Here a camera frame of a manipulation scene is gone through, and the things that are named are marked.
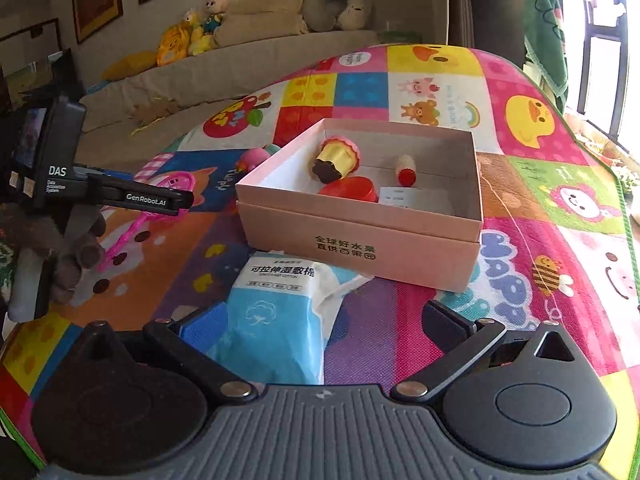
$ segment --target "green towel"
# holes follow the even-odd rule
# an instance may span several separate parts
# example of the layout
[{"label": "green towel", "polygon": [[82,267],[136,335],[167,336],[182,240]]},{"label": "green towel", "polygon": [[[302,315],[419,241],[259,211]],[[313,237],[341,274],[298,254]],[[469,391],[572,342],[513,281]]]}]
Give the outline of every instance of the green towel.
[{"label": "green towel", "polygon": [[542,73],[556,96],[556,107],[563,113],[569,80],[558,0],[524,0],[524,42],[529,59]]}]

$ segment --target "hand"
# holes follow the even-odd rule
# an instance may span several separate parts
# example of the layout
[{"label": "hand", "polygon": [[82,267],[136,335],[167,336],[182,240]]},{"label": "hand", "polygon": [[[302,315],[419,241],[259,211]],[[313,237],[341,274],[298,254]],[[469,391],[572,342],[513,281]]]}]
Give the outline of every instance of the hand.
[{"label": "hand", "polygon": [[[96,237],[102,236],[106,223],[101,214],[89,232],[73,243],[71,250],[59,258],[54,272],[50,298],[68,303],[82,276],[82,268],[91,269],[104,257],[104,249]],[[62,234],[49,216],[30,216],[15,203],[0,205],[0,288],[2,299],[11,298],[11,283],[17,251],[30,248],[39,256],[56,258],[64,247]]]}]

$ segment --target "cotton flower logo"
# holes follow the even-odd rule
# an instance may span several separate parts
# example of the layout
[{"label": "cotton flower logo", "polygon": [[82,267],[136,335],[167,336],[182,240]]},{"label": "cotton flower logo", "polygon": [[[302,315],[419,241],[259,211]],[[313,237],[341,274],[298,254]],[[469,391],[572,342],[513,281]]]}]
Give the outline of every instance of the cotton flower logo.
[{"label": "cotton flower logo", "polygon": [[276,319],[276,306],[266,301],[257,301],[246,310],[244,318],[249,320],[251,326],[260,323],[268,325]]}]

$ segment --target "pink toy racket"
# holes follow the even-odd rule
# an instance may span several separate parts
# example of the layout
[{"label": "pink toy racket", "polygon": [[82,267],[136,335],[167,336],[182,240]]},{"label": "pink toy racket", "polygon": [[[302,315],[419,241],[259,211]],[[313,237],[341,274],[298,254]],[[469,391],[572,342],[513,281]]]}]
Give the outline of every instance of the pink toy racket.
[{"label": "pink toy racket", "polygon": [[[195,184],[195,177],[188,171],[174,171],[173,173],[164,177],[164,179],[162,179],[160,182],[155,184],[155,186],[170,187],[171,189],[179,189],[182,191],[193,191],[193,187],[195,186]],[[136,218],[136,220],[129,226],[129,229],[127,229],[122,235],[120,235],[120,238],[116,240],[116,243],[114,243],[109,248],[109,250],[107,250],[106,254],[104,255],[104,261],[100,264],[98,270],[102,272],[107,267],[109,262],[116,256],[118,256],[118,254],[120,254],[122,248],[128,243],[129,240],[131,240],[133,236],[138,234],[138,230],[146,221],[175,221],[186,215],[187,211],[188,209],[180,209],[177,216],[163,215],[160,213],[148,213],[146,211],[140,213],[140,216]]]}]

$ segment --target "device screen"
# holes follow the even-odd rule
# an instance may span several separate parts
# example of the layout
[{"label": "device screen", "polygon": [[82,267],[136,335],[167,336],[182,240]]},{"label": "device screen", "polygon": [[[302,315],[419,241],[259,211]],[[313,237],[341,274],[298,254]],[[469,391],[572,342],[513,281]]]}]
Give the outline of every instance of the device screen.
[{"label": "device screen", "polygon": [[46,108],[30,108],[27,110],[20,133],[20,141],[15,149],[14,160],[31,170],[33,169],[38,140],[40,139],[46,115]]}]

